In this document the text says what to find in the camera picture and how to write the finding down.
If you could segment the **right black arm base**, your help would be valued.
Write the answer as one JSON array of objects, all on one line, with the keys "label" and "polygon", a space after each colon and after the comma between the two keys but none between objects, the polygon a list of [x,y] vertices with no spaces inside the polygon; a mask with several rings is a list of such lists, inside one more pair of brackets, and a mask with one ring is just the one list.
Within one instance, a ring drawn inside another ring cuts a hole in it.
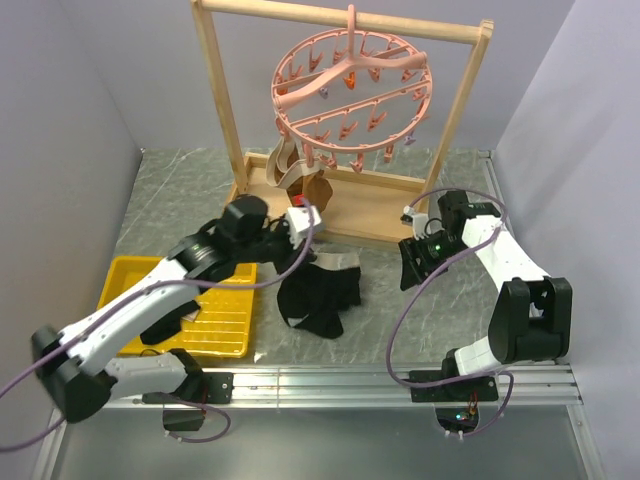
[{"label": "right black arm base", "polygon": [[[499,399],[498,378],[501,376],[508,380],[502,403],[489,420],[481,422],[480,403]],[[443,380],[443,370],[411,370],[406,382],[411,384],[411,401],[434,404],[436,421],[444,435],[455,436],[460,441],[483,433],[501,419],[515,386],[515,377],[509,371],[445,384]]]}]

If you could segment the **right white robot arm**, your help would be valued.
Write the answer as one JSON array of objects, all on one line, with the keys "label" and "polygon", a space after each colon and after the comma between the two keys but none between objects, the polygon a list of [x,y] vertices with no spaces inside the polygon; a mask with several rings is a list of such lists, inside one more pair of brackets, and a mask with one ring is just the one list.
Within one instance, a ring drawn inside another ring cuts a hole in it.
[{"label": "right white robot arm", "polygon": [[498,374],[523,361],[550,361],[566,356],[570,347],[573,289],[564,277],[539,267],[506,226],[507,208],[497,198],[472,190],[436,189],[439,230],[431,232],[417,201],[404,207],[401,220],[412,229],[399,243],[400,288],[421,295],[437,277],[462,259],[475,255],[495,285],[498,297],[484,337],[457,348],[445,359],[440,387],[452,399],[472,392],[476,379]]}]

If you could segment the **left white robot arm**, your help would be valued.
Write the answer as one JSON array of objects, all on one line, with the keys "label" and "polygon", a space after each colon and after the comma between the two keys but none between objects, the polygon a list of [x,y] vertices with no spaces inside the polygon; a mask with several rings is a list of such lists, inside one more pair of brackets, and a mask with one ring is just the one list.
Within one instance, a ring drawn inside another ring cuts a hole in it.
[{"label": "left white robot arm", "polygon": [[264,200],[237,197],[125,293],[62,330],[36,331],[31,349],[38,379],[69,423],[134,395],[204,401],[204,373],[185,349],[133,358],[119,357],[120,350],[134,338],[155,345],[177,334],[182,318],[198,311],[199,295],[233,289],[228,280],[240,264],[270,263],[280,278],[291,275],[322,228],[319,211],[307,199],[271,220]]}]

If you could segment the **pink round clip hanger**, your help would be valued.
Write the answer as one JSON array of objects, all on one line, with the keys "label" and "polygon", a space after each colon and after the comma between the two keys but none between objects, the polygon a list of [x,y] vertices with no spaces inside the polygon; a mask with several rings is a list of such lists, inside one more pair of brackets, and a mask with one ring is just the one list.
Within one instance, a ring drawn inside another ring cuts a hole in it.
[{"label": "pink round clip hanger", "polygon": [[334,168],[340,156],[361,172],[410,146],[429,116],[433,76],[425,51],[391,33],[362,29],[347,9],[343,28],[314,34],[277,65],[271,99],[280,140],[271,163],[281,177]]}]

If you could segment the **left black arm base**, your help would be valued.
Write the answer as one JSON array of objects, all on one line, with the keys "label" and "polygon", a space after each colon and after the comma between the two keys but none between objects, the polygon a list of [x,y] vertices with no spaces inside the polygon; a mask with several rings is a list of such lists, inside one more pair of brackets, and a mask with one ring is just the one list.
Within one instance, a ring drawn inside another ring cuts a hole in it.
[{"label": "left black arm base", "polygon": [[[234,374],[231,372],[201,373],[198,380],[188,380],[176,393],[147,393],[142,395],[143,405],[162,406],[162,426],[167,437],[191,444],[202,444],[221,439],[231,428],[229,414],[220,408],[232,399]],[[207,420],[218,415],[224,420],[219,433],[210,437],[193,437]]]}]

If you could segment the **black underwear beige waistband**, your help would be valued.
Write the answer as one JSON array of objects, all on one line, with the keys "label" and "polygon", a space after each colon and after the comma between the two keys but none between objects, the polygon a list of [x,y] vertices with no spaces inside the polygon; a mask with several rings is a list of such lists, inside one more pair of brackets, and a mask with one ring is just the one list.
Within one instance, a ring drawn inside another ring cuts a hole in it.
[{"label": "black underwear beige waistband", "polygon": [[280,283],[280,315],[289,328],[337,339],[344,333],[340,313],[361,304],[360,279],[357,253],[316,253]]}]

